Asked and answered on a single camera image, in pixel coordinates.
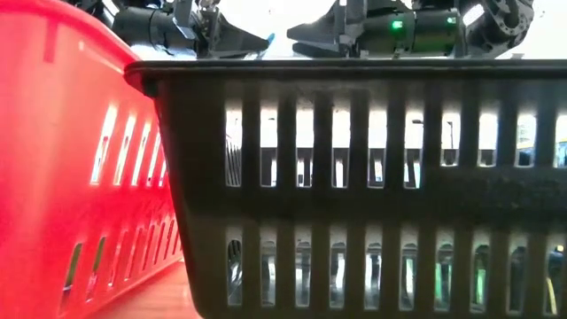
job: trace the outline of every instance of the shopping basket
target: shopping basket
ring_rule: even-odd
[[[136,62],[126,78],[155,100],[202,316],[567,316],[557,275],[567,172],[555,167],[567,63]],[[313,110],[308,186],[296,179],[306,126],[297,118],[306,107]],[[406,115],[420,108],[423,147],[410,155]],[[341,171],[333,121],[344,109],[350,137]],[[380,152],[369,149],[375,109],[387,123]],[[459,110],[461,122],[453,165],[442,164],[447,109]],[[527,166],[517,161],[525,109],[537,119]],[[276,110],[268,119],[276,123],[276,178],[268,184],[265,110]],[[479,161],[485,111],[498,118],[494,165]],[[241,112],[241,137],[228,139],[231,112]],[[369,165],[372,153],[383,154],[382,168]],[[413,184],[404,183],[408,157],[419,164]],[[380,170],[382,181],[369,178]]]
[[[83,317],[181,259],[136,60],[56,0],[0,2],[0,317]]]

